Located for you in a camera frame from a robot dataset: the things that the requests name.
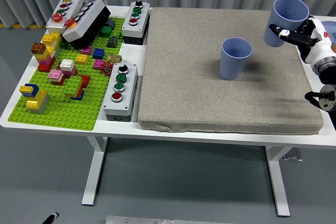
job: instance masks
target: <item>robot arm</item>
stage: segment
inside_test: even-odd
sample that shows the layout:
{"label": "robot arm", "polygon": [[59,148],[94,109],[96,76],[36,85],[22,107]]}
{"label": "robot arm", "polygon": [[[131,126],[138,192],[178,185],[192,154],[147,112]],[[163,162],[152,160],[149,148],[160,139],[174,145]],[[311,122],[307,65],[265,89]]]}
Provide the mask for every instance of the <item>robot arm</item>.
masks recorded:
{"label": "robot arm", "polygon": [[305,98],[320,109],[336,111],[336,45],[333,45],[322,22],[309,17],[297,31],[271,24],[269,28],[280,39],[298,46],[301,59],[325,84],[320,93],[308,92]]}

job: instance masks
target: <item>fabric mat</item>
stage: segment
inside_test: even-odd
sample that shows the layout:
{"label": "fabric mat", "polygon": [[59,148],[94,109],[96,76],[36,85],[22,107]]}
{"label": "fabric mat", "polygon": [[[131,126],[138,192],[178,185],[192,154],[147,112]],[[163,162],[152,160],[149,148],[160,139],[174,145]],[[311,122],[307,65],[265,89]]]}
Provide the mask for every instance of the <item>fabric mat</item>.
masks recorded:
{"label": "fabric mat", "polygon": [[[138,120],[146,130],[316,134],[321,112],[295,47],[263,40],[269,11],[152,9]],[[239,77],[219,75],[222,42],[247,39],[253,54]]]}

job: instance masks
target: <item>green button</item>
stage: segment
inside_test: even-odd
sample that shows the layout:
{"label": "green button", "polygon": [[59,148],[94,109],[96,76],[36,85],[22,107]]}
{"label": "green button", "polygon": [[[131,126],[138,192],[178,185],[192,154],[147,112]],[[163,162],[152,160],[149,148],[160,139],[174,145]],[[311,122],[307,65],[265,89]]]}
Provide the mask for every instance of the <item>green button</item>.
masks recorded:
{"label": "green button", "polygon": [[122,92],[125,90],[124,84],[122,84],[121,82],[118,82],[114,85],[114,90],[117,92]]}
{"label": "green button", "polygon": [[132,18],[139,18],[139,13],[132,13]]}
{"label": "green button", "polygon": [[123,73],[118,74],[116,79],[118,82],[121,83],[125,83],[127,81],[126,75],[124,75]]}
{"label": "green button", "polygon": [[133,8],[133,11],[135,12],[135,13],[141,13],[141,8],[140,7],[135,7],[135,8]]}

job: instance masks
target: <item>green lego baseplate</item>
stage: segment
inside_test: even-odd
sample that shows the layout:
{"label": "green lego baseplate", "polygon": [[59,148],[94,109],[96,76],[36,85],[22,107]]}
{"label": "green lego baseplate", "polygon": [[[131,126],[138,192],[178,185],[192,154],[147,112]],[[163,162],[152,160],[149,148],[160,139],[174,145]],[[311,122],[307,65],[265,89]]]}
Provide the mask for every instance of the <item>green lego baseplate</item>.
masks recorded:
{"label": "green lego baseplate", "polygon": [[[124,18],[115,17],[110,17],[110,19],[116,24],[111,36],[116,36],[118,38],[118,46],[116,48],[106,47],[109,38],[102,38],[99,33],[91,43],[93,50],[95,48],[102,48],[105,50],[105,61],[107,60],[107,55],[109,53],[114,55],[119,54],[122,44],[121,28],[125,20]],[[80,54],[80,50],[74,50],[74,48],[69,44],[64,46],[63,43],[62,45],[63,47],[51,69],[56,69],[63,59],[73,60],[78,70],[78,74],[90,76],[90,82],[87,88],[83,89],[85,92],[83,99],[78,101],[65,97],[64,90],[69,79],[66,79],[62,86],[56,86],[51,84],[48,79],[49,73],[40,72],[36,69],[29,83],[38,85],[41,90],[47,91],[50,96],[43,113],[31,113],[26,108],[27,100],[22,95],[8,118],[10,122],[62,127],[85,131],[93,130],[110,77],[106,76],[101,71],[94,70],[92,68],[95,60],[93,59],[92,54],[89,56],[89,62],[87,65],[76,64],[76,57]]]}

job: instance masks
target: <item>plastic cup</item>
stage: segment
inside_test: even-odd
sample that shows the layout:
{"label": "plastic cup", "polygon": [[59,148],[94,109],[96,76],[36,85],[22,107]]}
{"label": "plastic cup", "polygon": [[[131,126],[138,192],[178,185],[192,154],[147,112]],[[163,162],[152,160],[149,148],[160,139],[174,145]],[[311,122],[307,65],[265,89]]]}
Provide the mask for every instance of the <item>plastic cup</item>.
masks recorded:
{"label": "plastic cup", "polygon": [[264,41],[271,47],[282,46],[285,42],[268,26],[275,24],[283,29],[295,31],[308,16],[309,9],[301,0],[275,0],[266,26]]}
{"label": "plastic cup", "polygon": [[252,54],[252,45],[242,38],[224,40],[219,66],[219,74],[225,80],[235,80]]}

